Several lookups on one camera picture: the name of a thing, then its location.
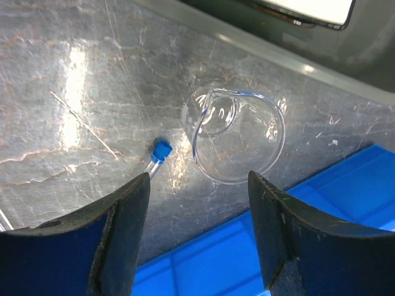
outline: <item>clear tube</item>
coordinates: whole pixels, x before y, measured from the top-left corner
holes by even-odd
[[[152,178],[155,176],[155,174],[158,172],[158,170],[159,170],[159,168],[160,168],[161,165],[162,165],[162,163],[160,163],[160,162],[153,162],[153,161],[151,161],[151,162],[148,164],[148,166],[147,166],[145,172],[149,173],[149,178],[150,178],[151,180],[152,180]]]

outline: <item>marble countertop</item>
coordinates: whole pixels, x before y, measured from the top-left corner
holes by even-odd
[[[195,166],[181,108],[197,79],[278,103],[287,188],[372,142],[395,150],[393,107],[281,68],[128,1],[0,4],[0,209],[37,226],[141,171],[154,138],[173,152],[152,180],[140,262],[247,210],[247,186]]]

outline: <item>glass cup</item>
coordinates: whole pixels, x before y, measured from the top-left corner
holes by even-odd
[[[181,120],[201,171],[216,182],[244,183],[250,171],[264,174],[280,156],[283,114],[262,94],[218,84],[213,81],[193,92]]]

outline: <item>plastic tube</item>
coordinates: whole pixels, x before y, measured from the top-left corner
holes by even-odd
[[[149,162],[145,171],[149,173],[149,177],[152,179],[155,174],[158,172],[159,168],[165,162],[166,157],[171,153],[173,148],[171,145],[164,141],[160,140],[152,151],[151,161]]]

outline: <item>blue bin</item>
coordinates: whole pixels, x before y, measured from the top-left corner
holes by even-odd
[[[395,230],[395,154],[371,146],[288,191],[333,216]],[[138,268],[133,296],[269,296],[247,212]]]

